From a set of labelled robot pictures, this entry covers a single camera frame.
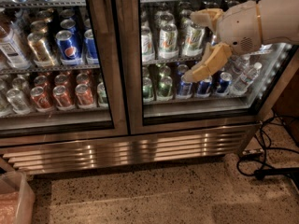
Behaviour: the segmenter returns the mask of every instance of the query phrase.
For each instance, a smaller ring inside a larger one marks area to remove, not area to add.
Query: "terrazzo floor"
[[[273,147],[299,150],[284,128],[265,130]],[[252,139],[248,148],[256,147]],[[268,156],[276,167],[299,167],[296,154],[271,150]],[[33,223],[298,224],[299,194],[291,180],[243,176],[237,161],[230,154],[36,175],[29,182],[36,194]],[[252,173],[259,165],[241,168]]]

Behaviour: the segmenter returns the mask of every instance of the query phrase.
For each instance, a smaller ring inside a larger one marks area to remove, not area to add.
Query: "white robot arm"
[[[193,12],[192,21],[209,27],[219,44],[206,45],[202,61],[185,74],[185,80],[203,80],[221,69],[232,54],[252,53],[261,45],[299,45],[298,8],[299,0],[261,0],[231,7],[225,13],[221,9]]]

